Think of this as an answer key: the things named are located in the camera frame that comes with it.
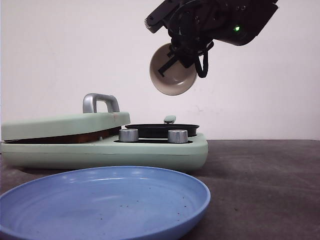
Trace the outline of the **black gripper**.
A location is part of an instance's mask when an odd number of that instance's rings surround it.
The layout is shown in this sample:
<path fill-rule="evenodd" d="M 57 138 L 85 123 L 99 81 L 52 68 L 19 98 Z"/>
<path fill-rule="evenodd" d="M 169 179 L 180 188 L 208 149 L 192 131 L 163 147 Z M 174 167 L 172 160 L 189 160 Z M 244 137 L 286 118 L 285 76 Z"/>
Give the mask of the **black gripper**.
<path fill-rule="evenodd" d="M 207 68 L 214 32 L 225 24 L 225 2 L 165 0 L 145 18 L 144 24 L 153 34 L 165 27 L 171 38 L 170 52 L 160 58 L 158 72 L 162 77 L 179 62 L 184 68 Z"/>

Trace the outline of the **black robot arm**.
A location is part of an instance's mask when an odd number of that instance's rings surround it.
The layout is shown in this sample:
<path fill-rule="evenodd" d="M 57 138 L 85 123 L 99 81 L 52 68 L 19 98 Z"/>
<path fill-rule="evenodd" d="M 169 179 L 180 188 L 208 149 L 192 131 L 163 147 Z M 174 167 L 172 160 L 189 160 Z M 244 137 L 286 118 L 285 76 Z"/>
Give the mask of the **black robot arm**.
<path fill-rule="evenodd" d="M 278 6 L 275 0 L 165 0 L 144 20 L 156 33 L 161 27 L 171 38 L 161 76 L 175 63 L 195 67 L 197 75 L 208 74 L 208 52 L 214 40 L 243 46 L 265 27 Z"/>

